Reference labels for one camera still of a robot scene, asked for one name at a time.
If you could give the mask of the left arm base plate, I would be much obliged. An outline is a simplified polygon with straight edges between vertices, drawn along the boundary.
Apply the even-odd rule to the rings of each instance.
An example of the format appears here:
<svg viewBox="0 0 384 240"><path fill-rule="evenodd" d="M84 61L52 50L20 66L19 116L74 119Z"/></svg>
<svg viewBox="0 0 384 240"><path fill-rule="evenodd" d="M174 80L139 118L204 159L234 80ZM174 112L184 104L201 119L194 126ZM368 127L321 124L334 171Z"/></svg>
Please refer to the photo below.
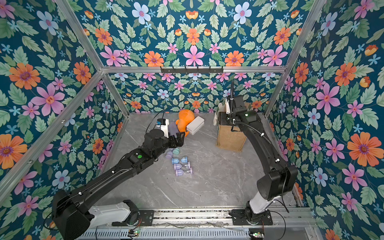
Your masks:
<svg viewBox="0 0 384 240"><path fill-rule="evenodd" d="M153 210L138 210L123 222L113 222L113 227L149 227L154 221L155 211Z"/></svg>

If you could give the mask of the teal hourglass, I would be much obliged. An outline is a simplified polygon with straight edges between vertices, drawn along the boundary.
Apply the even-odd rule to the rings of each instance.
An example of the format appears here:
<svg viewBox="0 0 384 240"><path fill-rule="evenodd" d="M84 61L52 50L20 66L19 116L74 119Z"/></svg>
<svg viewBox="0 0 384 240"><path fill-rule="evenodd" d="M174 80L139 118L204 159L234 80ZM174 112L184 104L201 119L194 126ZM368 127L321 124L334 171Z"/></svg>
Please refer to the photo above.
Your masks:
<svg viewBox="0 0 384 240"><path fill-rule="evenodd" d="M175 149L173 149L173 155L177 156L177 155L179 155L179 154L180 154L180 150L179 150L179 148L175 148Z"/></svg>

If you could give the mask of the purple hourglass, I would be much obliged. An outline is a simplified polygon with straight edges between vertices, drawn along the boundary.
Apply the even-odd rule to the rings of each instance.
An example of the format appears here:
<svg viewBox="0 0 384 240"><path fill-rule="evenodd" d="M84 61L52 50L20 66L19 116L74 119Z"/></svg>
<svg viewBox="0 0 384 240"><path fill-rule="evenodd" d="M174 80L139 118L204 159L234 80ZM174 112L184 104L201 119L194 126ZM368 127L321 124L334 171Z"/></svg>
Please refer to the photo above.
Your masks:
<svg viewBox="0 0 384 240"><path fill-rule="evenodd" d="M172 158L173 158L173 152L172 151L167 152L166 159L171 160Z"/></svg>

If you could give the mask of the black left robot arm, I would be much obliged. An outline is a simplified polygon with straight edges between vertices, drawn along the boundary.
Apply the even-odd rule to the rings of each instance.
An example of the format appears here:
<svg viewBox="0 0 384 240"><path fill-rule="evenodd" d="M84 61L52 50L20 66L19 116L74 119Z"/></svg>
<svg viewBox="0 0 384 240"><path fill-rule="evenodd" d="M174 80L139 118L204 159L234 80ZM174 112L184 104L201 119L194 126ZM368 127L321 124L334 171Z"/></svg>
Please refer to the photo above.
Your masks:
<svg viewBox="0 0 384 240"><path fill-rule="evenodd" d="M75 240L85 233L97 220L97 215L91 212L96 202L150 167L167 149L183 146L185 136L181 132L165 137L162 130L151 130L145 134L141 146L123 155L108 171L70 192L57 192L53 199L52 219L63 239Z"/></svg>

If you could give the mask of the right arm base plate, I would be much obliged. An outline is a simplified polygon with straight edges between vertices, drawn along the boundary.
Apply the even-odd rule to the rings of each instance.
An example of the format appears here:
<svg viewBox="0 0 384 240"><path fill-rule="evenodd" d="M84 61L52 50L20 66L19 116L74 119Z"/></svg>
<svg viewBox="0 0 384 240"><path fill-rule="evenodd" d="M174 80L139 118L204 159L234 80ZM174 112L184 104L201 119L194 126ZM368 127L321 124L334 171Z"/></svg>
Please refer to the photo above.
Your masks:
<svg viewBox="0 0 384 240"><path fill-rule="evenodd" d="M255 214L251 209L231 210L234 226L272 226L273 220L270 211Z"/></svg>

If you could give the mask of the purple hourglass third row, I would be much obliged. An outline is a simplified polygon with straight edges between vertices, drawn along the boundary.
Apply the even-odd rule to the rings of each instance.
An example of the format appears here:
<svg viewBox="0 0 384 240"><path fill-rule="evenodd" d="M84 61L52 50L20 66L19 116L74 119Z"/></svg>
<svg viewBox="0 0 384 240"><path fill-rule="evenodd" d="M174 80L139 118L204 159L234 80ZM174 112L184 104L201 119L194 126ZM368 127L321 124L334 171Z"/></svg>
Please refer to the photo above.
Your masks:
<svg viewBox="0 0 384 240"><path fill-rule="evenodd" d="M183 175L192 175L193 174L193 170L192 169L189 169L189 170L183 170L183 169L177 169L175 170L175 175L177 177L180 177L180 176L183 176Z"/></svg>

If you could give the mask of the purple hourglass second row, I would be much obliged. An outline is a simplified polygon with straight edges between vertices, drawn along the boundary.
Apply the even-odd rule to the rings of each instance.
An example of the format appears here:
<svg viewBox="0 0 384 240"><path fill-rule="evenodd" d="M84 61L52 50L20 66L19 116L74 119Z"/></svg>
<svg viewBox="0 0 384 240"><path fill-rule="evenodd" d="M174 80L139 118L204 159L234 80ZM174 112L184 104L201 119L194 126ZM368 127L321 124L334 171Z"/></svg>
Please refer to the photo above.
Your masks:
<svg viewBox="0 0 384 240"><path fill-rule="evenodd" d="M180 170L182 168L189 170L191 168L191 163L187 162L186 164L180 164L180 163L174 164L174 170Z"/></svg>

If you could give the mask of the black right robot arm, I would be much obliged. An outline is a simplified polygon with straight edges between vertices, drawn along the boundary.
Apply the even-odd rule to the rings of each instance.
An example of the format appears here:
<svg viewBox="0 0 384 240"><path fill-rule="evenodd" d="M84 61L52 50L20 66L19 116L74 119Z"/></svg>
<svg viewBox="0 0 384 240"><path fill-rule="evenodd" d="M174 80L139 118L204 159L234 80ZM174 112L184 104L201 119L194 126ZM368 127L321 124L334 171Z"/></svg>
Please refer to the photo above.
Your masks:
<svg viewBox="0 0 384 240"><path fill-rule="evenodd" d="M274 201L293 190L298 169L285 161L267 136L262 117L247 109L243 97L226 97L225 106L226 110L218 113L218 123L240 129L251 142L265 174L257 181L258 191L245 208L247 222L257 224L269 217L268 207Z"/></svg>

